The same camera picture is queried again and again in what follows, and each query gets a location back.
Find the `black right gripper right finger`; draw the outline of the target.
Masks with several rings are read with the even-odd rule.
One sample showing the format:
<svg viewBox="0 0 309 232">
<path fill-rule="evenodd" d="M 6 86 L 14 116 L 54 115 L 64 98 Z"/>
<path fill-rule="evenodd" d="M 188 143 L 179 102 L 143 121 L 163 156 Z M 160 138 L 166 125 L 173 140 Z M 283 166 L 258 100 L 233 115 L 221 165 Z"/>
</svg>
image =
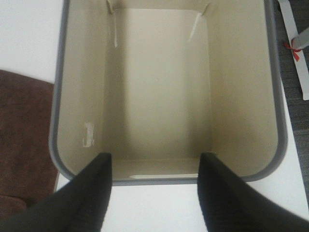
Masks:
<svg viewBox="0 0 309 232">
<path fill-rule="evenodd" d="M 307 232 L 309 222 L 247 185 L 213 153 L 200 156 L 197 193 L 210 232 Z"/>
</svg>

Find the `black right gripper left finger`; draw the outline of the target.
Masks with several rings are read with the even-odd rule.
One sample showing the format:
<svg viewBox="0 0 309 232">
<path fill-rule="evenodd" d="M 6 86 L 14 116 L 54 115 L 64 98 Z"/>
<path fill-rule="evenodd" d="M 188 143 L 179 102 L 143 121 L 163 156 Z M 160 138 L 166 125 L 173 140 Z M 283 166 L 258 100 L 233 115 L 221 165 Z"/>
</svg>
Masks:
<svg viewBox="0 0 309 232">
<path fill-rule="evenodd" d="M 98 154 L 68 184 L 0 223 L 2 232 L 99 232 L 112 190 L 112 156 Z"/>
</svg>

